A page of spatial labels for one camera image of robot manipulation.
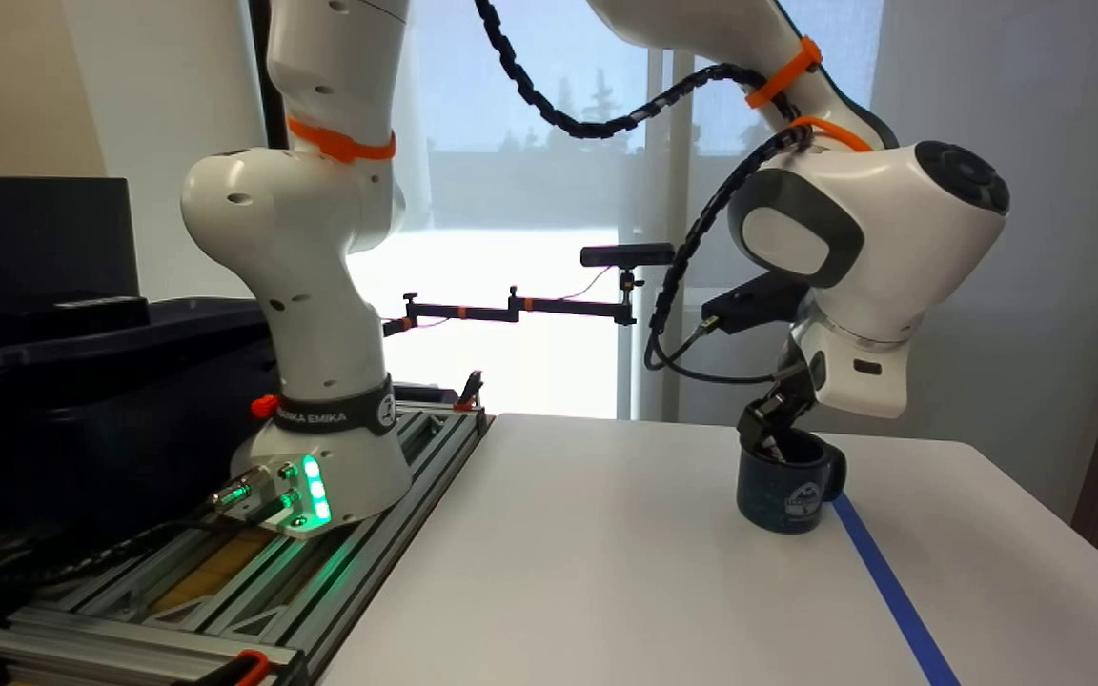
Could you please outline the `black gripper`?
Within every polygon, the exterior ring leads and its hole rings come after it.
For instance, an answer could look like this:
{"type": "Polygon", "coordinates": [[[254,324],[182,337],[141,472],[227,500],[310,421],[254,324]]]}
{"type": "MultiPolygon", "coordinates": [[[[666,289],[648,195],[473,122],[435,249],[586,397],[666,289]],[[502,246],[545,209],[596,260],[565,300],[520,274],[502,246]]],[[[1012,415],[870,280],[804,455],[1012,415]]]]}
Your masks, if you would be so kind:
{"type": "Polygon", "coordinates": [[[785,440],[798,421],[815,409],[812,362],[798,345],[785,347],[771,388],[738,412],[738,445],[746,455],[771,455],[773,460],[794,460],[785,440]]]}

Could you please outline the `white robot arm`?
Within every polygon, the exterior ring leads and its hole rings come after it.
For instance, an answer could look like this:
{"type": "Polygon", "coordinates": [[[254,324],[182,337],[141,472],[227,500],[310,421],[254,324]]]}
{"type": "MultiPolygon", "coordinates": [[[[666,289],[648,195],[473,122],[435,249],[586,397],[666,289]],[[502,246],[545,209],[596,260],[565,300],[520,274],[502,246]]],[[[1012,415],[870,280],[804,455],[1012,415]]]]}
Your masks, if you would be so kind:
{"type": "MultiPolygon", "coordinates": [[[[738,510],[804,531],[837,492],[836,456],[798,428],[825,403],[907,409],[916,324],[1004,233],[1012,190],[948,141],[904,145],[850,105],[776,0],[592,0],[613,33],[695,49],[737,80],[773,139],[708,197],[764,267],[752,308],[794,337],[773,388],[738,415],[738,510]]],[[[222,509],[290,536],[367,521],[410,488],[380,322],[346,260],[393,230],[393,84],[407,0],[269,0],[266,74],[290,141],[187,171],[194,246],[258,300],[280,397],[222,509]]]]}

